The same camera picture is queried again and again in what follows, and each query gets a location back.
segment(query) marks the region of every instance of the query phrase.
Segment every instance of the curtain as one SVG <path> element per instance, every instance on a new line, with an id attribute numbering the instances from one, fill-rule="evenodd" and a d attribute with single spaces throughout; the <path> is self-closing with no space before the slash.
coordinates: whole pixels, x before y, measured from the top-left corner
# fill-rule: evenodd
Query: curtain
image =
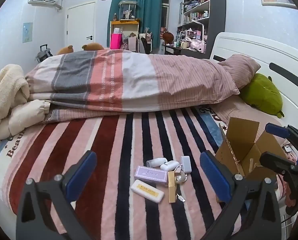
<path id="1" fill-rule="evenodd" d="M 110 22 L 116 13 L 119 16 L 119 2 L 122 0 L 112 0 L 108 18 L 107 30 L 107 46 L 110 42 Z M 150 28 L 152 32 L 152 47 L 158 48 L 160 46 L 160 29 L 161 29 L 161 7 L 162 0 L 131 0 L 137 1 L 136 18 L 140 18 L 140 33 L 145 32 L 145 28 Z"/>

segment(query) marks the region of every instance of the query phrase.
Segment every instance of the wall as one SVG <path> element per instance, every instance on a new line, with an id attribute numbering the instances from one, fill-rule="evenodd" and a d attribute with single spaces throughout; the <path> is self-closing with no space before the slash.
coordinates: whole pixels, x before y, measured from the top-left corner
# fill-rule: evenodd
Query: wall
<path id="1" fill-rule="evenodd" d="M 298 10 L 263 6 L 261 0 L 227 0 L 225 31 L 260 36 L 298 49 Z"/>
<path id="2" fill-rule="evenodd" d="M 12 63 L 26 74 L 37 65 L 40 45 L 48 44 L 53 54 L 64 47 L 64 10 L 27 2 L 6 0 L 0 8 L 0 70 Z M 27 22 L 33 22 L 33 41 L 22 43 L 22 27 Z"/>
<path id="3" fill-rule="evenodd" d="M 90 2 L 94 0 L 66 0 L 66 8 Z M 177 25 L 179 18 L 179 5 L 181 0 L 170 0 L 169 8 L 169 31 L 176 35 Z M 102 46 L 107 47 L 107 24 L 111 0 L 97 0 L 96 3 L 96 16 L 94 22 L 94 42 L 100 43 Z"/>

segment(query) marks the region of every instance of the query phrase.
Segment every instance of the pink striped quilt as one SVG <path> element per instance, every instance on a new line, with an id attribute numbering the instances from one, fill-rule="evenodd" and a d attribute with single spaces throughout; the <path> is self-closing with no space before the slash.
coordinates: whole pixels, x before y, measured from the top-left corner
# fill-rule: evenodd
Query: pink striped quilt
<path id="1" fill-rule="evenodd" d="M 46 181 L 64 174 L 91 149 L 97 153 L 97 167 L 72 204 L 91 236 L 199 240 L 224 207 L 199 162 L 202 151 L 214 153 L 222 142 L 218 123 L 226 128 L 210 109 L 197 106 L 29 127 L 0 141 L 0 198 L 17 214 L 27 178 Z M 189 156 L 192 165 L 187 181 L 178 187 L 185 203 L 169 204 L 168 188 L 161 185 L 156 187 L 165 197 L 159 204 L 130 190 L 138 165 L 158 157 L 180 160 L 182 155 Z M 57 229 L 65 232 L 54 207 L 49 209 Z M 234 231 L 240 226 L 239 216 Z"/>
<path id="2" fill-rule="evenodd" d="M 49 57 L 26 79 L 30 100 L 55 105 L 46 122 L 214 104 L 239 94 L 229 72 L 217 63 L 127 50 Z"/>

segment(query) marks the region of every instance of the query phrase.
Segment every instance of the lavender rectangular box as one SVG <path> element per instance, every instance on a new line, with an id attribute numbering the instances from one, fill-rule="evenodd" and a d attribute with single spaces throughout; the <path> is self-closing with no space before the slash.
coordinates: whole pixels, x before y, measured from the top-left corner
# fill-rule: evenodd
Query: lavender rectangular box
<path id="1" fill-rule="evenodd" d="M 135 173 L 135 179 L 146 182 L 167 184 L 168 172 L 154 168 L 148 168 L 145 166 L 138 166 Z"/>

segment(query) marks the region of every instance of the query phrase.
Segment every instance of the green plush pillow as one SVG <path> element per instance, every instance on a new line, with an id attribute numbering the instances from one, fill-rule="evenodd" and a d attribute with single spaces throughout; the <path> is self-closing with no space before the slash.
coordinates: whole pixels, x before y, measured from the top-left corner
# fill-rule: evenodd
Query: green plush pillow
<path id="1" fill-rule="evenodd" d="M 240 97 L 248 105 L 267 114 L 284 117 L 282 109 L 282 97 L 279 90 L 269 77 L 256 73 L 251 82 L 240 90 Z"/>

